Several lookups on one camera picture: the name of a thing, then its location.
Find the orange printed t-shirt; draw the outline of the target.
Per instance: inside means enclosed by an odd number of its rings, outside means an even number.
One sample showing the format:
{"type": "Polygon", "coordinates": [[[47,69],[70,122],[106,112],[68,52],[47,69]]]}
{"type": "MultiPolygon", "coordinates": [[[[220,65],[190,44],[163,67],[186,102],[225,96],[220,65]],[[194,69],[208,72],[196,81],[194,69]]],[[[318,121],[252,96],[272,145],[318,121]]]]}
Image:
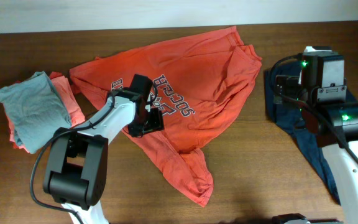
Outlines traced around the orange printed t-shirt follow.
{"type": "Polygon", "coordinates": [[[254,47],[232,26],[97,58],[69,74],[97,109],[109,90],[129,86],[136,74],[149,77],[165,128],[134,142],[169,184],[205,206],[214,183],[202,148],[236,120],[261,66],[254,47]]]}

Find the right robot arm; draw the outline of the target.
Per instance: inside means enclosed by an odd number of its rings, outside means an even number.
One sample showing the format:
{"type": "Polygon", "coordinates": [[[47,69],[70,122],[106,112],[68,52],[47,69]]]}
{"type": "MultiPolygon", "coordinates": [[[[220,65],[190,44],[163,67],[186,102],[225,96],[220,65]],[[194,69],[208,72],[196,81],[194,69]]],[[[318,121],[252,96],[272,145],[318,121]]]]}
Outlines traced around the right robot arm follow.
{"type": "Polygon", "coordinates": [[[265,73],[270,119],[286,131],[340,204],[358,223],[358,101],[347,88],[344,57],[308,46],[265,73]]]}

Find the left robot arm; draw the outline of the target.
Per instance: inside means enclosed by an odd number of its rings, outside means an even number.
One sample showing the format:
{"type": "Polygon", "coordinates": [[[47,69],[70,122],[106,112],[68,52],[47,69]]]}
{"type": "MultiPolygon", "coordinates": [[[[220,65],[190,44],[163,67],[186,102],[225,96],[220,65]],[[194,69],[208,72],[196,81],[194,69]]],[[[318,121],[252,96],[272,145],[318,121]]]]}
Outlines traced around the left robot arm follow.
{"type": "Polygon", "coordinates": [[[111,90],[93,117],[73,129],[59,128],[47,142],[43,190],[74,223],[107,223],[100,199],[108,146],[123,128],[133,138],[164,129],[161,111],[151,107],[156,89],[150,78],[136,74],[129,87],[111,90]]]}

